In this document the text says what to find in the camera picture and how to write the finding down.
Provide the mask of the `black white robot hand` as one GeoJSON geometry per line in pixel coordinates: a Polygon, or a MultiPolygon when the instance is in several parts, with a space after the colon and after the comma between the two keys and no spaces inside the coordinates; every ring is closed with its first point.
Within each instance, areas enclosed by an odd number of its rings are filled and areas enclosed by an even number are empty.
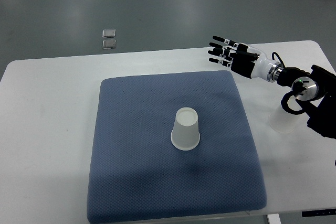
{"type": "Polygon", "coordinates": [[[268,82],[275,82],[277,74],[284,69],[280,60],[268,58],[267,55],[252,46],[241,42],[213,36],[215,42],[210,42],[212,55],[209,61],[229,68],[243,77],[261,78],[268,82]]]}

